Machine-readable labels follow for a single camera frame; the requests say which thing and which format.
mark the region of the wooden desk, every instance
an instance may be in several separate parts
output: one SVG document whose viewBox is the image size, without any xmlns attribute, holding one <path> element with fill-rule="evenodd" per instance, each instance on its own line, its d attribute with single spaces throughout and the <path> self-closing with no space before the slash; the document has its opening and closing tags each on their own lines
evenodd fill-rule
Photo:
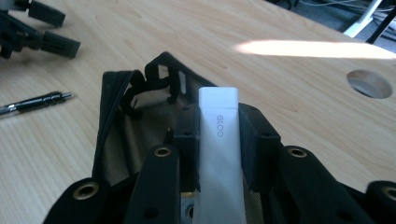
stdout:
<svg viewBox="0 0 396 224">
<path fill-rule="evenodd" d="M 0 104 L 49 91 L 77 96 L 0 119 L 2 223 L 41 222 L 70 184 L 90 176 L 102 74 L 143 70 L 166 50 L 237 87 L 240 102 L 258 107 L 285 145 L 313 151 L 337 180 L 359 190 L 396 181 L 396 94 L 372 99 L 347 82 L 365 69 L 396 90 L 396 55 L 259 0 L 42 2 L 66 14 L 53 32 L 79 40 L 78 55 L 24 49 L 0 59 Z"/>
</svg>

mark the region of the black mechanical pencil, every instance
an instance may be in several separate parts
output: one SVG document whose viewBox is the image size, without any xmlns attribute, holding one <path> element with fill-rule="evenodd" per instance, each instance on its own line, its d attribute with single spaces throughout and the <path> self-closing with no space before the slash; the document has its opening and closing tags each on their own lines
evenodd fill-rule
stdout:
<svg viewBox="0 0 396 224">
<path fill-rule="evenodd" d="M 37 96 L 32 99 L 20 101 L 10 105 L 3 105 L 0 107 L 0 116 L 12 112 L 27 112 L 49 105 L 57 105 L 65 102 L 67 99 L 73 97 L 71 92 L 61 93 L 59 91 L 53 91 L 45 95 Z"/>
</svg>

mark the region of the text on usb stick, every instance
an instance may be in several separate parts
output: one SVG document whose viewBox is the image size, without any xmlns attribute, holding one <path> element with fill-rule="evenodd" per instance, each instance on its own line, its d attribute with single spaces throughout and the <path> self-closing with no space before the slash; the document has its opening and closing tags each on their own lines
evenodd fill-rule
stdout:
<svg viewBox="0 0 396 224">
<path fill-rule="evenodd" d="M 218 123 L 217 123 L 217 129 L 218 129 L 218 137 L 222 137 L 224 135 L 224 117 L 222 115 L 218 115 Z"/>
</svg>

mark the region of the chair leg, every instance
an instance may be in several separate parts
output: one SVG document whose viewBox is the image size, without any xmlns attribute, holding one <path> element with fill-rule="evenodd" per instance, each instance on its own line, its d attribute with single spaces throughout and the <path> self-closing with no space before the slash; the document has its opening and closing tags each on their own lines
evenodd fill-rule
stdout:
<svg viewBox="0 0 396 224">
<path fill-rule="evenodd" d="M 374 44 L 374 42 L 384 33 L 384 31 L 388 28 L 390 23 L 396 16 L 396 7 L 388 14 L 388 16 L 379 24 L 378 28 L 374 31 L 372 36 L 367 39 L 366 43 Z"/>
</svg>

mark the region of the metal grommet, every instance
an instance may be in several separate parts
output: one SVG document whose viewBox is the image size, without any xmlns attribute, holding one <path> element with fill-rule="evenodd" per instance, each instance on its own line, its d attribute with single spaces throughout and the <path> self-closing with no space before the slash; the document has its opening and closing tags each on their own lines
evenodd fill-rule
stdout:
<svg viewBox="0 0 396 224">
<path fill-rule="evenodd" d="M 393 201 L 396 201 L 396 188 L 385 186 L 382 188 L 382 192 Z"/>
<path fill-rule="evenodd" d="M 189 221 L 192 221 L 194 216 L 194 204 L 190 204 L 186 209 L 186 216 Z"/>
<path fill-rule="evenodd" d="M 306 152 L 300 150 L 299 148 L 289 148 L 288 152 L 293 157 L 297 157 L 297 158 L 305 158 L 306 157 Z"/>
<path fill-rule="evenodd" d="M 157 157 L 167 157 L 171 154 L 171 150 L 167 147 L 160 147 L 155 149 L 154 151 L 154 155 L 156 155 Z"/>
<path fill-rule="evenodd" d="M 76 200 L 86 200 L 91 198 L 99 191 L 99 185 L 96 182 L 88 182 L 79 186 L 73 193 Z"/>
</svg>

